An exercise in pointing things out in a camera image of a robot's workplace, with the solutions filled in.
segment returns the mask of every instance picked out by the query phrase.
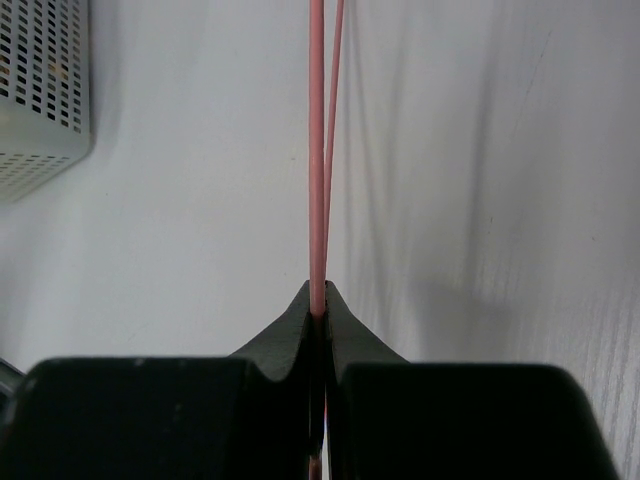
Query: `perforated metal box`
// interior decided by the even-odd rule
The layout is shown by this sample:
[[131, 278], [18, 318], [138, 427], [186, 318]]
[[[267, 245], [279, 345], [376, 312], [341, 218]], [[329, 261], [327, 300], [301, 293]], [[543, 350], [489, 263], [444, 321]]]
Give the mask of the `perforated metal box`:
[[0, 0], [0, 201], [89, 151], [88, 0]]

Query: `pink rod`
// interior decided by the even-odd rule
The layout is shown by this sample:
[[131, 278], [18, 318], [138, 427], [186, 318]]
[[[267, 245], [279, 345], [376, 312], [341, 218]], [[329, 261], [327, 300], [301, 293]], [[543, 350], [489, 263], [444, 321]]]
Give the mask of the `pink rod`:
[[340, 73], [340, 45], [342, 44], [342, 19], [344, 0], [338, 0], [336, 30], [333, 37], [333, 63], [331, 64], [331, 94], [329, 96], [329, 125], [327, 152], [324, 160], [324, 276], [327, 274], [327, 252], [329, 250], [329, 214], [331, 212], [331, 176], [333, 174], [333, 139], [336, 131], [336, 105], [338, 103], [338, 78]]
[[311, 315], [317, 327], [325, 309], [324, 237], [324, 0], [310, 0], [309, 255]]

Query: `pink wire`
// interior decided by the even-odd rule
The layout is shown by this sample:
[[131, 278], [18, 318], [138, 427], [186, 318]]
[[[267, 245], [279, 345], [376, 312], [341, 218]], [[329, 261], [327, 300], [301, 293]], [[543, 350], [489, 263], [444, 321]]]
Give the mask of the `pink wire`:
[[309, 17], [309, 256], [311, 315], [319, 327], [324, 286], [324, 0], [310, 0]]
[[338, 77], [340, 71], [340, 45], [342, 44], [342, 19], [344, 0], [338, 0], [336, 30], [333, 37], [333, 61], [331, 64], [331, 93], [329, 96], [329, 125], [327, 132], [327, 156], [324, 161], [324, 277], [327, 275], [329, 251], [329, 214], [331, 213], [331, 177], [333, 175], [333, 140], [336, 130], [336, 105], [338, 103]]

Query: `wire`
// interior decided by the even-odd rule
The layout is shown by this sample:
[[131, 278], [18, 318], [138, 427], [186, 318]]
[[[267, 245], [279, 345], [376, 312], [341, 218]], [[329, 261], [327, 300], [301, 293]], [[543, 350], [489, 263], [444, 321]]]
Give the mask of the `wire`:
[[342, 44], [342, 20], [344, 0], [338, 0], [336, 30], [333, 36], [333, 61], [331, 63], [331, 93], [329, 96], [329, 125], [327, 132], [327, 156], [324, 160], [324, 277], [327, 276], [327, 252], [329, 251], [329, 214], [331, 213], [331, 177], [333, 175], [333, 143], [336, 130], [336, 106], [338, 103], [338, 78], [340, 71], [340, 46]]
[[311, 315], [317, 327], [325, 310], [324, 227], [324, 0], [310, 0], [309, 288]]

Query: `white surface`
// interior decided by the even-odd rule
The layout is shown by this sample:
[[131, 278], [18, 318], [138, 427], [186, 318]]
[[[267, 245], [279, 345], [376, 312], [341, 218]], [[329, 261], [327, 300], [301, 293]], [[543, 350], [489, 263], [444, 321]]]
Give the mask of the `white surface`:
[[[348, 3], [330, 278], [410, 358], [568, 368], [638, 478], [638, 3]], [[93, 13], [95, 150], [0, 210], [0, 355], [230, 352], [307, 276], [306, 2]]]

